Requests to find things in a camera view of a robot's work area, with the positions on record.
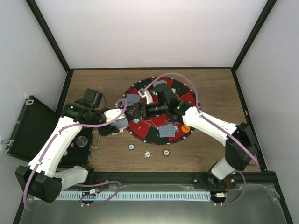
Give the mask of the dealt card bottom seat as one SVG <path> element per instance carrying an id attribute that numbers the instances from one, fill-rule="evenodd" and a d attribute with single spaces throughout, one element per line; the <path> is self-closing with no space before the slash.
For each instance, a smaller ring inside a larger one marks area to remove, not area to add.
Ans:
<path id="1" fill-rule="evenodd" d="M 158 128 L 160 138 L 172 138 L 176 136 L 176 126 L 167 124 Z"/>

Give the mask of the orange blue 10 chip stack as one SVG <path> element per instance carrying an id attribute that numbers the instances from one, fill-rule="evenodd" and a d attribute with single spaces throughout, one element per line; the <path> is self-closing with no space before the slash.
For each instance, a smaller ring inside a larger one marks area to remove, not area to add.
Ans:
<path id="1" fill-rule="evenodd" d="M 145 151 L 144 152 L 144 157 L 149 159 L 152 156 L 152 153 L 150 151 Z"/>

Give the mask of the green blue 50 chip stack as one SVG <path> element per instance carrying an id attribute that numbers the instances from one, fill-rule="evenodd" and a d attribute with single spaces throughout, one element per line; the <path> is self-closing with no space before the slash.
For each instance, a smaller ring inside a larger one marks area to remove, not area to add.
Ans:
<path id="1" fill-rule="evenodd" d="M 135 150 L 135 144 L 129 144 L 129 145 L 128 145 L 128 149 L 129 149 L 130 151 Z"/>

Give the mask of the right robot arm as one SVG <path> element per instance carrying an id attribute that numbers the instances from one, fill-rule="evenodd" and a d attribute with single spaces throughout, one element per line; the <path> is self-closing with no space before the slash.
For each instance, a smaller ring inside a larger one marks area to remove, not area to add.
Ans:
<path id="1" fill-rule="evenodd" d="M 195 128 L 219 141 L 225 147 L 225 156 L 210 169 L 208 184 L 218 188 L 235 171 L 243 171 L 251 161 L 258 167 L 257 140 L 248 124 L 228 123 L 202 112 L 198 106 L 186 101 L 171 103 L 135 103 L 134 116 L 151 118 L 166 114 L 170 119 Z"/>

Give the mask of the orange dealer button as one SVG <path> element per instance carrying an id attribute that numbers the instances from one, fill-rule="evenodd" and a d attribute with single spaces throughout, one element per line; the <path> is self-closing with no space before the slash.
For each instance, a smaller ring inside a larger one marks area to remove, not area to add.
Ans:
<path id="1" fill-rule="evenodd" d="M 187 126 L 187 125 L 182 125 L 181 126 L 181 130 L 184 133 L 188 133 L 188 132 L 190 132 L 191 128 L 189 126 Z"/>

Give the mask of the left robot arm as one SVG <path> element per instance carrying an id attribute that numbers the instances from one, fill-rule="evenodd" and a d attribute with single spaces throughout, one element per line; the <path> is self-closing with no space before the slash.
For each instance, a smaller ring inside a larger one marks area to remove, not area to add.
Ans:
<path id="1" fill-rule="evenodd" d="M 83 127 L 108 127 L 115 121 L 124 118 L 125 109 L 96 110 L 79 103 L 67 104 L 58 120 L 57 126 L 40 152 L 27 166 L 19 166 L 15 172 L 23 190 L 23 203 L 31 195 L 44 202 L 51 203 L 60 192 L 72 186 L 91 188 L 95 184 L 93 169 L 74 166 L 71 169 L 57 172 L 56 169 L 74 137 Z"/>

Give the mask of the blue backed card deck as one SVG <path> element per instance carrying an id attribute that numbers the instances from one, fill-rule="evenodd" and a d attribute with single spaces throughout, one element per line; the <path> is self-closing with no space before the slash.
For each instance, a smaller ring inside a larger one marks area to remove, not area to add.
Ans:
<path id="1" fill-rule="evenodd" d="M 118 119 L 115 122 L 111 123 L 112 127 L 116 127 L 120 132 L 123 132 L 124 129 L 126 129 L 129 124 L 126 118 Z"/>

